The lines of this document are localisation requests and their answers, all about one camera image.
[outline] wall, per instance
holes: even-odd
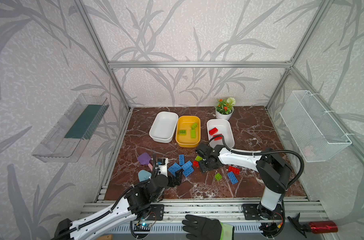
[[[79,161],[31,156],[80,93],[110,107]],[[72,1],[0,1],[0,239],[50,239],[78,218],[126,113]]]
[[[334,1],[296,68],[364,144],[364,1]],[[299,151],[279,115],[292,90],[301,88],[289,77],[269,113],[284,146]],[[301,180],[337,223],[340,239],[364,240],[364,166],[351,147],[306,162]]]
[[[320,2],[84,0],[110,61],[287,61]],[[282,72],[115,70],[133,106],[213,106],[227,96],[237,105],[263,105]]]

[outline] glove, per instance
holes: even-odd
[[[182,229],[189,232],[186,237],[190,240],[234,240],[234,227],[229,224],[194,215],[185,218]]]

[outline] clear plastic basket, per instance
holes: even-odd
[[[351,144],[310,91],[292,91],[280,114],[307,162],[326,161]]]
[[[89,119],[89,124],[82,129],[81,135],[66,137],[88,105],[100,105],[100,107],[96,110],[95,115],[92,115],[91,121]],[[81,93],[59,122],[34,149],[32,155],[43,162],[77,162],[108,106],[106,97],[86,96]]]

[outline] brown marble surface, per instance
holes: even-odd
[[[206,123],[215,118],[213,107],[177,107],[177,108],[135,108],[128,124],[127,132],[115,164],[105,200],[116,200],[130,185],[138,183],[138,172],[142,169],[150,171],[148,166],[141,166],[136,160],[147,152],[156,157],[168,157],[171,166],[178,162],[178,155],[184,154],[185,161],[193,161],[197,154],[195,148],[180,147],[175,141],[170,143],[154,142],[149,136],[151,125],[157,113],[161,111],[175,112],[178,116],[194,115],[201,119],[201,142],[207,142]],[[283,149],[273,125],[262,106],[235,107],[229,120],[235,140],[235,149],[258,151],[266,147]],[[166,199],[190,198],[231,198],[262,197],[265,185],[259,174],[247,168],[241,168],[236,175],[238,183],[232,185],[227,178],[228,166],[218,170],[202,173],[194,168],[187,178],[183,176],[182,184],[165,190]],[[220,173],[222,180],[217,182],[214,175]],[[286,192],[286,196],[305,196],[302,186],[297,181]]]

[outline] gray floor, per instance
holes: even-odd
[[[322,235],[307,233],[306,234],[308,240],[323,240],[324,238]],[[114,234],[113,240],[133,240],[134,237],[131,236],[131,234]],[[150,234],[146,237],[146,240],[159,240],[159,239],[167,239],[167,240],[185,240],[186,235],[185,234]],[[236,233],[234,235],[234,240],[263,240],[266,239],[266,237],[262,236],[261,234],[256,233]],[[285,228],[283,231],[275,237],[275,240],[300,240],[305,239],[304,236],[302,236],[295,228],[289,223],[285,223]]]

